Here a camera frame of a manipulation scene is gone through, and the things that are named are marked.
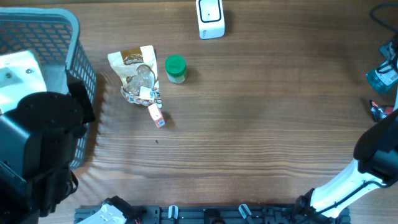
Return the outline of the red white small packet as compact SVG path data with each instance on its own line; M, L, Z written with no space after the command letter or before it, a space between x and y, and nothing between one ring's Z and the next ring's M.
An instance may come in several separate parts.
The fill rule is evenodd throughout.
M152 104L148 106L148 110L150 113L151 118L153 119L155 125L160 128L165 124L164 117L160 108L156 104Z

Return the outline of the blue Listerine mouthwash bottle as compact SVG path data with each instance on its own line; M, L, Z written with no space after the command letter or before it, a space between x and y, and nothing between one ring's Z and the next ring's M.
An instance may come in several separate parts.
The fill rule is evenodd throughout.
M385 94L397 84L397 64L385 61L366 74L368 83L380 94Z

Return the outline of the brown Pantree snack pouch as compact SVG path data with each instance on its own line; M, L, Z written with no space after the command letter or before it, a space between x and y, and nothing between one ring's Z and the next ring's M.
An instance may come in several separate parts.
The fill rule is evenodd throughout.
M151 45L108 54L111 68L122 82L121 94L130 103L162 107L157 59Z

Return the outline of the green lid jar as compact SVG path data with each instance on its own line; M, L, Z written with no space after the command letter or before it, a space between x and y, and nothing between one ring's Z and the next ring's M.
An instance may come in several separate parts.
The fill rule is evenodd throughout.
M187 78L187 64L181 55L171 55L165 61L165 70L172 83L183 83Z

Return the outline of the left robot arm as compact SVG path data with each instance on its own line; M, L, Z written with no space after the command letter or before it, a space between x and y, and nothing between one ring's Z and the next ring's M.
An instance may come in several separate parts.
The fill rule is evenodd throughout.
M68 75L67 87L1 115L1 223L37 223L77 191L70 163L95 114L82 80Z

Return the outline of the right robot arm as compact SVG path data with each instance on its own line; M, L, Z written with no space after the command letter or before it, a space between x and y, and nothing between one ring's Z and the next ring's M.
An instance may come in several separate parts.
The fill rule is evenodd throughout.
M371 113L376 123L358 139L350 164L297 199L291 213L296 223L341 223L357 199L397 182L397 106L371 103Z

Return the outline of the black red hex wrench pack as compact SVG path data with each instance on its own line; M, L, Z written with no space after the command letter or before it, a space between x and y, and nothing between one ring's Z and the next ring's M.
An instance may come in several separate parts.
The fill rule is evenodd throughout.
M374 122L384 119L394 110L392 105L380 105L378 102L373 100L369 100L369 105Z

